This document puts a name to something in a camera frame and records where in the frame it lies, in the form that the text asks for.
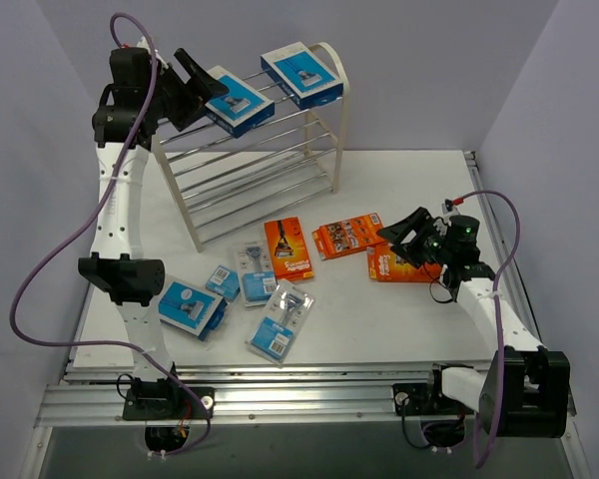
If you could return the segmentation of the blue Harry's box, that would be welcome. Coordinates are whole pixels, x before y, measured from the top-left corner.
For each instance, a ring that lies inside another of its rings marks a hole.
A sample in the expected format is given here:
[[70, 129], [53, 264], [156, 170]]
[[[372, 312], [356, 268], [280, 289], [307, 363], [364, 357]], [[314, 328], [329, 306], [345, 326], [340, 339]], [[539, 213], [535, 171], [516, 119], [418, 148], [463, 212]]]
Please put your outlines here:
[[275, 114], [275, 102], [222, 66], [207, 71], [228, 92], [210, 100], [206, 117], [233, 138], [239, 138]]
[[261, 54], [261, 67], [301, 110], [329, 104], [343, 94], [339, 76], [302, 42]]
[[205, 341], [222, 323], [227, 307], [223, 297], [168, 276], [158, 316], [161, 322]]

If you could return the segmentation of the gillette razor blister pack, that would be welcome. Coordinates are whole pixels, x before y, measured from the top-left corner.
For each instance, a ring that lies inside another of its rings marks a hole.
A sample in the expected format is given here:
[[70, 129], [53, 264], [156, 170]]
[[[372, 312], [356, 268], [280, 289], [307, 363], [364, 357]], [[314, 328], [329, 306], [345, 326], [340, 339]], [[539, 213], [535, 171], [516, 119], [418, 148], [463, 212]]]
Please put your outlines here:
[[272, 363], [284, 363], [313, 306], [311, 294], [281, 279], [247, 340], [248, 348]]
[[261, 241], [238, 243], [234, 260], [245, 306], [265, 305], [278, 286], [268, 248]]

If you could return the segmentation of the Gillette razor blister pack front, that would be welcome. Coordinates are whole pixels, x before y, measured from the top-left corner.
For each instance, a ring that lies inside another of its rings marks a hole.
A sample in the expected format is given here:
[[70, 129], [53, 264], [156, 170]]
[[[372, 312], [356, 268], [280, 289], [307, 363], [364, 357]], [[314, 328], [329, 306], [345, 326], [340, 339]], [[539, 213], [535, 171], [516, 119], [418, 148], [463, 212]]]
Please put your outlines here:
[[281, 279], [247, 340], [248, 348], [272, 363], [284, 363], [313, 306], [311, 294]]

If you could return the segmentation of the small blue cartridge pack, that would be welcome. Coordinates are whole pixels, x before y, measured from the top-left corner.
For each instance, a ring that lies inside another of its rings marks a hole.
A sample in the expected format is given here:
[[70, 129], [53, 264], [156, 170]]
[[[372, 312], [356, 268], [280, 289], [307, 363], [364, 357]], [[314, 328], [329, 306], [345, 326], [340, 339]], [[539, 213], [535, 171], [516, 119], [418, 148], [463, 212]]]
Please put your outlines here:
[[205, 288], [228, 302], [236, 300], [240, 294], [240, 283], [237, 273], [224, 265], [218, 265], [207, 279]]

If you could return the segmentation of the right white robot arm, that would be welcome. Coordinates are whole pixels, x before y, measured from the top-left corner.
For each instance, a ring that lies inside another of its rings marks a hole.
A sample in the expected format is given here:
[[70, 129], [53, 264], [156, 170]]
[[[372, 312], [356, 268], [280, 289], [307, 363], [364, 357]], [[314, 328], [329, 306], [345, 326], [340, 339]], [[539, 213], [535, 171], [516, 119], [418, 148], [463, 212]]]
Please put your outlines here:
[[442, 285], [493, 352], [487, 371], [438, 366], [422, 389], [424, 402], [438, 412], [459, 403], [497, 437], [560, 437], [568, 415], [570, 363], [533, 335], [501, 294], [494, 270], [480, 258], [479, 226], [474, 217], [435, 218], [419, 208], [378, 231], [407, 264], [441, 266]]

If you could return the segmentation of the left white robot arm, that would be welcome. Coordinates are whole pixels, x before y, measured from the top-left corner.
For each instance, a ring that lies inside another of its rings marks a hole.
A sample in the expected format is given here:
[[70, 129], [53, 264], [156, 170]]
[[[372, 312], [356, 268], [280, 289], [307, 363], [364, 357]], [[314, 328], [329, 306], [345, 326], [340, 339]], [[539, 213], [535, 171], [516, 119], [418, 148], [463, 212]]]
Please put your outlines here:
[[146, 47], [111, 53], [113, 81], [92, 118], [104, 205], [90, 253], [78, 262], [80, 275], [116, 305], [135, 346], [128, 401], [137, 405], [145, 400], [159, 418], [180, 410], [182, 394], [170, 378], [175, 365], [151, 308], [166, 272], [163, 262], [146, 258], [141, 246], [143, 176], [161, 120], [183, 131], [204, 116], [210, 100], [228, 92], [184, 49], [178, 49], [175, 58], [189, 74], [188, 81]]

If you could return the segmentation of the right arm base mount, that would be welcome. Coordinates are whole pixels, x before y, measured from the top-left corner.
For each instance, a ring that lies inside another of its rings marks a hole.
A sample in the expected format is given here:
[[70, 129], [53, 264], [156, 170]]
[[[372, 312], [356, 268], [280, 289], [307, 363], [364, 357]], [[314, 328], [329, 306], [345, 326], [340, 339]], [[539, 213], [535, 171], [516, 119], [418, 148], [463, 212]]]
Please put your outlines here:
[[406, 444], [414, 450], [451, 454], [472, 437], [467, 420], [473, 411], [424, 383], [391, 386], [395, 415]]

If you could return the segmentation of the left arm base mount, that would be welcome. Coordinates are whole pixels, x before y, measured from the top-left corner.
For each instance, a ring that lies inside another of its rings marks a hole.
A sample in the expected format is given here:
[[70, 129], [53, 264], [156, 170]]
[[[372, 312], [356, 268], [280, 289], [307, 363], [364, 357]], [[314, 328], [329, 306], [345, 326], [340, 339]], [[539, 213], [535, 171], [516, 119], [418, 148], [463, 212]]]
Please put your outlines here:
[[210, 435], [216, 389], [193, 386], [191, 391], [195, 397], [171, 379], [149, 382], [121, 374], [116, 381], [116, 392], [124, 401], [123, 420], [177, 422], [175, 426], [145, 427], [148, 451], [162, 457], [184, 453]]

